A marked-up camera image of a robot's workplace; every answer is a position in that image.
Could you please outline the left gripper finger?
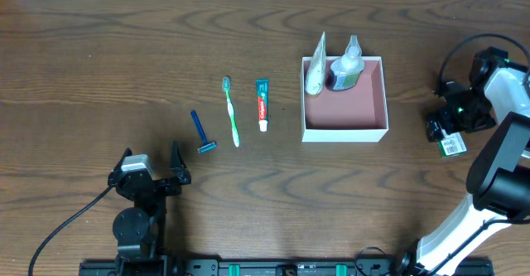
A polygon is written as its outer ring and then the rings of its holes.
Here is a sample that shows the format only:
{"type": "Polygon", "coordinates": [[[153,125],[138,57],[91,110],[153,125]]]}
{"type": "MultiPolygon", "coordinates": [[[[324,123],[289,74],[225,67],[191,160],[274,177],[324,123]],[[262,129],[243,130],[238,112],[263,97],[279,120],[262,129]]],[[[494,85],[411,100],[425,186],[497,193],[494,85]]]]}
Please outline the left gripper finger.
{"type": "Polygon", "coordinates": [[[126,148],[124,153],[123,153],[123,155],[121,156],[120,160],[118,161],[118,163],[114,167],[113,172],[121,172],[122,171],[123,161],[125,160],[126,157],[129,157],[132,154],[133,154],[132,150],[130,148],[126,148]]]}
{"type": "Polygon", "coordinates": [[[177,141],[171,146],[170,170],[181,185],[191,184],[191,174],[180,155],[177,141]]]}

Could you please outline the green white soap box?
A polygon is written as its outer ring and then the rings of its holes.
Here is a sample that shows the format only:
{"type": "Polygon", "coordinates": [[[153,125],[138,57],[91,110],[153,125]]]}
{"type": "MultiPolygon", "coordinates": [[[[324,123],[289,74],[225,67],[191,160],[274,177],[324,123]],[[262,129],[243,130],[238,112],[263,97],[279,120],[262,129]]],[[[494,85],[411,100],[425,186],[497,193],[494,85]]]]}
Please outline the green white soap box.
{"type": "Polygon", "coordinates": [[[443,158],[457,157],[468,152],[460,133],[447,134],[442,130],[442,135],[443,139],[438,142],[438,147],[443,158]]]}

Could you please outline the green white toothbrush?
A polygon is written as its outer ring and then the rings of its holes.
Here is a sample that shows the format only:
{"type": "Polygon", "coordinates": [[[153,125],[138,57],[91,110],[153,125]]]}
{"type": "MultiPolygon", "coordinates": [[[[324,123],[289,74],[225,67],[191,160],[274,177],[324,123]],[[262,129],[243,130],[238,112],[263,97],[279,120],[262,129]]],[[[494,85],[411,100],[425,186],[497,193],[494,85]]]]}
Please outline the green white toothbrush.
{"type": "Polygon", "coordinates": [[[231,86],[230,78],[228,76],[225,76],[223,78],[223,91],[225,92],[225,95],[226,95],[227,110],[228,110],[228,114],[229,114],[229,118],[230,118],[230,122],[231,122],[231,129],[232,129],[232,137],[233,137],[234,146],[236,148],[238,148],[239,145],[240,145],[239,131],[238,131],[236,120],[235,120],[234,107],[233,107],[233,104],[232,104],[232,100],[230,98],[230,86],[231,86]]]}

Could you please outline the clear pump bottle blue liquid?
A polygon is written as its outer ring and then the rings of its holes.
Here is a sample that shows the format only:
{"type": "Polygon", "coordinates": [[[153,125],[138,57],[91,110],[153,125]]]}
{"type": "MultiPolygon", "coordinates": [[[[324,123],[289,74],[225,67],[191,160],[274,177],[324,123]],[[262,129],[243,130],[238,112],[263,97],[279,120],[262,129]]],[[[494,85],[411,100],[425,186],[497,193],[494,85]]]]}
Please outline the clear pump bottle blue liquid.
{"type": "Polygon", "coordinates": [[[331,91],[343,91],[354,87],[364,70],[362,49],[358,37],[352,35],[345,53],[330,66],[325,86],[331,91]]]}

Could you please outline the Colgate toothpaste tube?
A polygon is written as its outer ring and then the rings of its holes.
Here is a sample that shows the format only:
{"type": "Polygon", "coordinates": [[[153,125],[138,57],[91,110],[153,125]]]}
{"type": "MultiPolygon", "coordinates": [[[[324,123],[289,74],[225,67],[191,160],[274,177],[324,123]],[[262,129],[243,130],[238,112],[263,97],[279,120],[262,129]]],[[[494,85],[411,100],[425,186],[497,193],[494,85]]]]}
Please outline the Colgate toothpaste tube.
{"type": "Polygon", "coordinates": [[[258,126],[261,132],[267,132],[268,125],[268,79],[257,79],[258,126]]]}

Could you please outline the white floral lotion tube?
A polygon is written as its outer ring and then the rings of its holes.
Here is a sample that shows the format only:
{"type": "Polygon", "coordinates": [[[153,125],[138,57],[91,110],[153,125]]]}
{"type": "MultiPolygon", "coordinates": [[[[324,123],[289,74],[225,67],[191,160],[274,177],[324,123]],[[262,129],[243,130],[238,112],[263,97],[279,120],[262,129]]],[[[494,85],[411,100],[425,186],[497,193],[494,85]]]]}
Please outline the white floral lotion tube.
{"type": "Polygon", "coordinates": [[[325,82],[326,70],[326,37],[325,32],[322,33],[319,43],[311,57],[310,66],[306,72],[305,78],[305,92],[308,95],[318,95],[325,82]]]}

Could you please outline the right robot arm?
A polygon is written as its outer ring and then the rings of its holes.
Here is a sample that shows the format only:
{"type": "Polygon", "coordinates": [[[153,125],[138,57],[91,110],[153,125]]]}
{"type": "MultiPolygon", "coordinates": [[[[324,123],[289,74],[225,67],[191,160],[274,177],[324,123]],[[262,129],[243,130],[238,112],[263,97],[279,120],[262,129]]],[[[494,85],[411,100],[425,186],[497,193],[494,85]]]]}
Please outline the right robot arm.
{"type": "Polygon", "coordinates": [[[491,275],[489,260],[469,254],[496,232],[529,222],[529,169],[519,163],[529,155],[529,68],[491,46],[475,54],[468,89],[439,80],[436,93],[446,103],[426,117],[431,141],[495,131],[470,167],[463,201],[403,255],[393,274],[491,275]]]}

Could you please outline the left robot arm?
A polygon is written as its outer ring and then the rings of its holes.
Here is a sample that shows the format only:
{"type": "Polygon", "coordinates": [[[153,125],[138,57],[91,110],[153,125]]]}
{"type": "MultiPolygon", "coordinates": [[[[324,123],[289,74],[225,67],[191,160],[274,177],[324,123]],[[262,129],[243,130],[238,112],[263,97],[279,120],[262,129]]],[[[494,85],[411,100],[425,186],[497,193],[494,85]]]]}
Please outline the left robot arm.
{"type": "Polygon", "coordinates": [[[184,262],[165,251],[166,199],[178,196],[191,175],[181,158],[178,143],[171,147],[172,176],[155,180],[148,155],[127,148],[108,176],[108,185],[133,202],[113,221],[118,242],[117,275],[184,275],[184,262]]]}

